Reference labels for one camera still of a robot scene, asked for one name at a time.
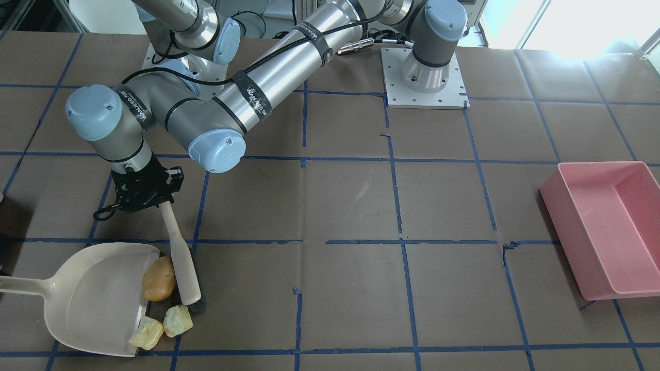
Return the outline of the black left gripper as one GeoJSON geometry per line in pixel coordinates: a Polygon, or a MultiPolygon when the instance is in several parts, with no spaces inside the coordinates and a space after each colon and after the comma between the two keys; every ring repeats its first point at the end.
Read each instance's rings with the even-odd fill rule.
{"type": "Polygon", "coordinates": [[[174,203],[174,193],[180,191],[185,178],[182,167],[167,169],[156,157],[151,157],[146,167],[140,171],[110,173],[115,186],[115,200],[113,204],[93,213],[93,219],[97,221],[109,220],[118,210],[135,213],[158,207],[167,201],[174,203]]]}

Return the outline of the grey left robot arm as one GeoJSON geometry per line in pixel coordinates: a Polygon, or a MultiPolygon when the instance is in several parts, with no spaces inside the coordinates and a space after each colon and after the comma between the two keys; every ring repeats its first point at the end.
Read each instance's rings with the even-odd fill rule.
{"type": "Polygon", "coordinates": [[[171,204],[183,183],[179,167],[160,164],[144,139],[156,125],[206,171],[227,172],[243,157],[245,134],[342,48],[366,36],[368,25],[391,26],[412,42],[406,84],[415,91],[444,87],[428,71],[445,73],[468,23],[458,1],[322,1],[245,70],[225,80],[200,80],[182,61],[195,56],[228,65],[241,40],[238,21],[205,1],[135,1],[163,62],[136,71],[115,87],[77,89],[64,107],[76,132],[109,164],[115,202],[93,214],[105,221],[171,204]]]}

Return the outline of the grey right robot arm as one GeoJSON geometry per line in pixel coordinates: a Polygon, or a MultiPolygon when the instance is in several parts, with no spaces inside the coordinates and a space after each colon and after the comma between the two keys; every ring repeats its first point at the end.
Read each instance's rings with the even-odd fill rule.
{"type": "Polygon", "coordinates": [[[238,21],[206,1],[134,1],[155,52],[176,59],[187,53],[228,65],[240,47],[238,21]]]}

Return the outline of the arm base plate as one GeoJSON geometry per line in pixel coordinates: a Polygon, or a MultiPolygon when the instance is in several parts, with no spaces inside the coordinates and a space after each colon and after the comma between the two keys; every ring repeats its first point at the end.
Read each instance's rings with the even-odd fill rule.
{"type": "Polygon", "coordinates": [[[389,108],[462,110],[471,106],[456,54],[440,68],[422,65],[409,48],[381,49],[389,108]]]}
{"type": "MultiPolygon", "coordinates": [[[[160,63],[156,63],[162,59],[161,56],[156,54],[153,45],[150,43],[144,60],[142,61],[141,70],[149,68],[165,68],[168,70],[177,71],[190,78],[207,82],[219,82],[226,76],[226,66],[215,65],[203,58],[197,56],[184,56],[179,59],[165,59],[160,63]]],[[[195,86],[195,83],[184,80],[186,84],[195,86]]],[[[195,92],[200,99],[212,99],[222,89],[222,86],[210,86],[201,83],[196,83],[195,92]]]]}

